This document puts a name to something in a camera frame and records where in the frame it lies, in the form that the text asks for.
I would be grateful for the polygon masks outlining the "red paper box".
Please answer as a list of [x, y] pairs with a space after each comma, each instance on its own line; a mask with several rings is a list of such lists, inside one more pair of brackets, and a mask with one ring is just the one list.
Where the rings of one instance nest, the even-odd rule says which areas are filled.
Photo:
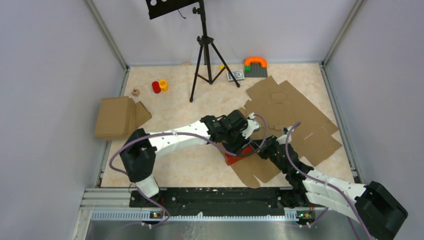
[[[253, 151], [252, 146], [248, 145], [242, 150], [242, 152], [240, 154], [246, 155], [246, 154], [251, 153], [252, 151]], [[243, 158], [244, 157], [242, 157], [242, 156], [231, 156], [227, 153], [224, 154], [224, 159], [225, 159], [225, 163], [226, 163], [227, 166], [230, 166], [230, 165], [242, 160]]]

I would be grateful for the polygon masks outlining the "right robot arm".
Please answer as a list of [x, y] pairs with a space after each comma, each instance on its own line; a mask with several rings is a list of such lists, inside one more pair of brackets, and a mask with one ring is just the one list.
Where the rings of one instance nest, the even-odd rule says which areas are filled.
[[275, 136], [251, 144], [292, 186], [289, 206], [323, 206], [357, 221], [377, 240], [393, 240], [408, 217], [407, 210], [379, 182], [352, 183], [326, 175], [301, 162], [293, 147], [279, 143]]

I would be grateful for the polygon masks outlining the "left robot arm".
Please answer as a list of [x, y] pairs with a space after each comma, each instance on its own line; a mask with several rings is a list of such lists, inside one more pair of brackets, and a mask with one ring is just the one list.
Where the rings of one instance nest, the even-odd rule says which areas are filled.
[[255, 114], [245, 117], [240, 110], [228, 115], [206, 115], [183, 127], [162, 132], [135, 130], [117, 152], [130, 182], [141, 191], [149, 207], [160, 202], [159, 186], [153, 177], [156, 159], [192, 146], [213, 144], [232, 157], [239, 157], [261, 128]]

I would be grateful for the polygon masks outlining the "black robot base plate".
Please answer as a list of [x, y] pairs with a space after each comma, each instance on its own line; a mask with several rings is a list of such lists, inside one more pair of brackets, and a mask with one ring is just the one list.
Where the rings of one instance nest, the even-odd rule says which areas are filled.
[[130, 193], [131, 208], [164, 207], [173, 217], [262, 217], [282, 216], [298, 208], [296, 219], [317, 217], [314, 204], [298, 196], [290, 187], [169, 187], [145, 199], [137, 190]]

